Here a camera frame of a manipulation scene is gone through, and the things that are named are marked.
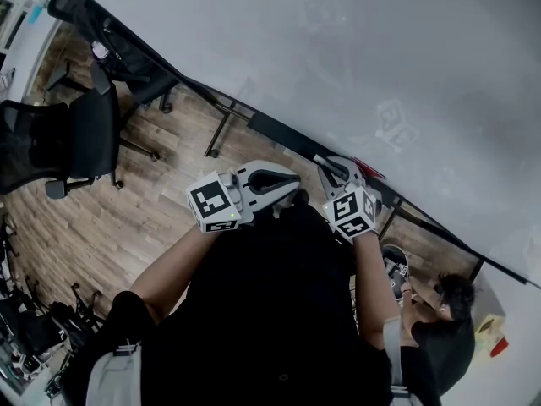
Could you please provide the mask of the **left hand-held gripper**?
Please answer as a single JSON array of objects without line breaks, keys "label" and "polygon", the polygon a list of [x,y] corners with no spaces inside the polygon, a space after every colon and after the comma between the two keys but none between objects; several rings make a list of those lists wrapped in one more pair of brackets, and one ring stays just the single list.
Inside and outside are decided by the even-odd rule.
[{"label": "left hand-held gripper", "polygon": [[[237,174],[214,171],[205,175],[186,189],[186,196],[200,231],[218,233],[252,223],[254,213],[295,192],[300,180],[298,174],[279,163],[251,161],[243,164]],[[240,185],[272,186],[265,189],[249,186],[248,205]]]}]

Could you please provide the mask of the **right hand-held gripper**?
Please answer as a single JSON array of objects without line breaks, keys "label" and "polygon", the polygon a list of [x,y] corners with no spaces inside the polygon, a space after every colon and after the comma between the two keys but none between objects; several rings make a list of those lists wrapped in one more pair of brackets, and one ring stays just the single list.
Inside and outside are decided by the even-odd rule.
[{"label": "right hand-held gripper", "polygon": [[324,166],[317,168],[325,192],[339,190],[339,183],[333,174],[348,182],[340,194],[333,195],[323,205],[332,230],[347,240],[374,232],[379,215],[379,192],[363,185],[363,173],[353,160],[343,156],[328,156],[326,161],[330,170]]}]

